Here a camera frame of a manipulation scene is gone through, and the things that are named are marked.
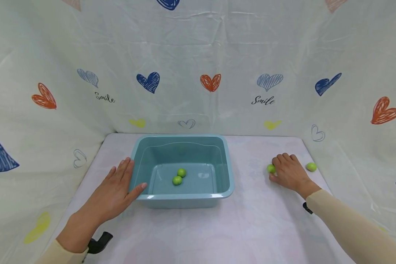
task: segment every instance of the black handle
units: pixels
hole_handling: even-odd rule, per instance
[[[95,239],[92,238],[88,243],[88,253],[89,254],[100,253],[106,248],[107,244],[112,238],[113,236],[108,232],[104,232],[101,235],[100,239],[98,239],[98,241],[95,241]]]
[[[309,212],[310,215],[313,214],[313,212],[311,211],[311,209],[308,208],[307,202],[305,202],[302,206],[303,206],[303,208],[304,208],[307,212]]]

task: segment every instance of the green ball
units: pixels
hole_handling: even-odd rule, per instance
[[[310,162],[307,164],[307,170],[310,172],[315,172],[317,170],[317,165],[315,165],[313,162]]]
[[[186,176],[186,170],[184,170],[184,169],[179,169],[178,171],[177,171],[177,175],[178,176],[180,176],[180,177],[185,177]]]
[[[175,176],[175,177],[173,177],[172,182],[173,182],[173,184],[175,184],[175,185],[179,185],[179,184],[182,183],[182,177],[180,177],[180,176]]]
[[[276,168],[275,168],[275,166],[273,164],[269,164],[267,166],[267,171],[271,172],[271,173],[276,173]]]

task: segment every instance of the white backdrop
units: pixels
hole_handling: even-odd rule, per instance
[[[298,136],[396,239],[396,0],[0,0],[0,263],[116,131]]]

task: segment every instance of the right hand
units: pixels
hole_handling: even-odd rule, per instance
[[[321,189],[308,177],[295,155],[279,154],[273,158],[272,164],[276,168],[277,176],[270,173],[270,181],[297,192],[304,199]]]

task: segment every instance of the yellow heart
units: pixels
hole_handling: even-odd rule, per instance
[[[280,125],[281,121],[279,120],[278,122],[270,122],[270,121],[265,121],[264,122],[264,126],[265,128],[267,128],[268,130],[273,130],[276,127],[278,127],[278,125]]]
[[[24,244],[29,244],[37,240],[48,228],[51,222],[51,217],[48,212],[43,212],[37,219],[35,228],[26,235],[23,240]]]
[[[145,126],[145,120],[144,119],[138,119],[138,120],[129,119],[128,121],[129,121],[129,123],[131,123],[131,125],[137,126],[139,128],[143,128]]]

